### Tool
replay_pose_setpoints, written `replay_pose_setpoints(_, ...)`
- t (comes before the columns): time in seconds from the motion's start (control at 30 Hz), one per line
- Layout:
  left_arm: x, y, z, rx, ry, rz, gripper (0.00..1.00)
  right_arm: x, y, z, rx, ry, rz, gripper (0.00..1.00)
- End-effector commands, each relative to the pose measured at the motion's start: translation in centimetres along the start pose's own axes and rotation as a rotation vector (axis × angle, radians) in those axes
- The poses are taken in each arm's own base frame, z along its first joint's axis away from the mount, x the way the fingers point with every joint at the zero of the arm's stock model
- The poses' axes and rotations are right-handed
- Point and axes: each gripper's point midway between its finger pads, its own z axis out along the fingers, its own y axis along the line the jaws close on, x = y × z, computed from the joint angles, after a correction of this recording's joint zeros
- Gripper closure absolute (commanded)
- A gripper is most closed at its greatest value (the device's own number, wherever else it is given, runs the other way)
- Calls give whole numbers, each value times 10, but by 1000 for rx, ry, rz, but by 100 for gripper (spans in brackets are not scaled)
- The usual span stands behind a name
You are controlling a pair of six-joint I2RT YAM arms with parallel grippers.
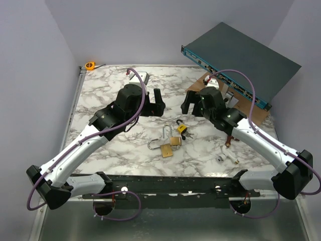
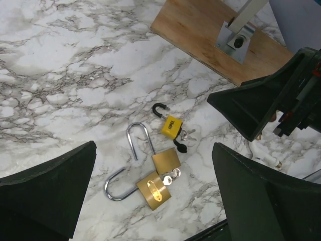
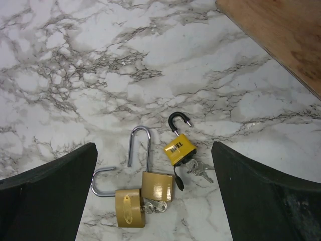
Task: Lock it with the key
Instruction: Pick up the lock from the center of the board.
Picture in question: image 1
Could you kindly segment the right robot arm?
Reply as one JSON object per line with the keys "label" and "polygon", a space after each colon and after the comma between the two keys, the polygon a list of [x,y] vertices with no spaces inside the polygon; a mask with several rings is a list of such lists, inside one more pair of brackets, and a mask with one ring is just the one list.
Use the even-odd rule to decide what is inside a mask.
{"label": "right robot arm", "polygon": [[244,113],[226,107],[221,92],[215,87],[201,91],[187,91],[181,105],[187,114],[194,104],[192,114],[209,120],[216,129],[223,131],[250,146],[275,169],[273,171],[241,171],[237,181],[231,183],[231,192],[238,197],[249,190],[274,190],[284,198],[294,200],[313,177],[313,156],[307,151],[290,148],[264,131],[252,127]]}

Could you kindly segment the yellow padlock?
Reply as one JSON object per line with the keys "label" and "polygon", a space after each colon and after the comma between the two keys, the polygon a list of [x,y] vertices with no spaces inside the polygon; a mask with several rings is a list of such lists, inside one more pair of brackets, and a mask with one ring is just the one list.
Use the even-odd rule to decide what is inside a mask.
{"label": "yellow padlock", "polygon": [[177,131],[178,131],[180,134],[185,133],[186,130],[187,130],[187,126],[184,124],[183,120],[177,119],[177,120],[176,120],[176,123],[177,123],[177,125],[178,125]]}

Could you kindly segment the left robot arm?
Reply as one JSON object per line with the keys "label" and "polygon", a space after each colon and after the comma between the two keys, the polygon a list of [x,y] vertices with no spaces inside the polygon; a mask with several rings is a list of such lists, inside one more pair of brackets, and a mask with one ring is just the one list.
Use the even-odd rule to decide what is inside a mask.
{"label": "left robot arm", "polygon": [[112,191],[112,181],[102,172],[74,176],[75,169],[93,152],[116,135],[139,116],[162,116],[165,103],[161,91],[153,90],[155,102],[151,103],[148,93],[136,84],[122,88],[116,100],[98,110],[89,120],[81,134],[61,153],[38,167],[32,165],[26,171],[37,191],[51,210],[65,204],[69,198],[79,195],[96,194],[106,198]]}

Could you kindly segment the long shackle brass padlock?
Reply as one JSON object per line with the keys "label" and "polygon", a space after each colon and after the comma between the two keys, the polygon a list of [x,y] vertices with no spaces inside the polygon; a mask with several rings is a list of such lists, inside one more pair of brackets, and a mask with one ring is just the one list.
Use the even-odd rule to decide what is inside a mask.
{"label": "long shackle brass padlock", "polygon": [[170,130],[170,145],[172,147],[181,146],[182,145],[181,137],[174,137],[173,136],[172,126],[169,125],[169,124],[163,125],[163,128],[162,128],[162,136],[163,136],[163,138],[166,137],[166,127],[169,127],[169,130]]}

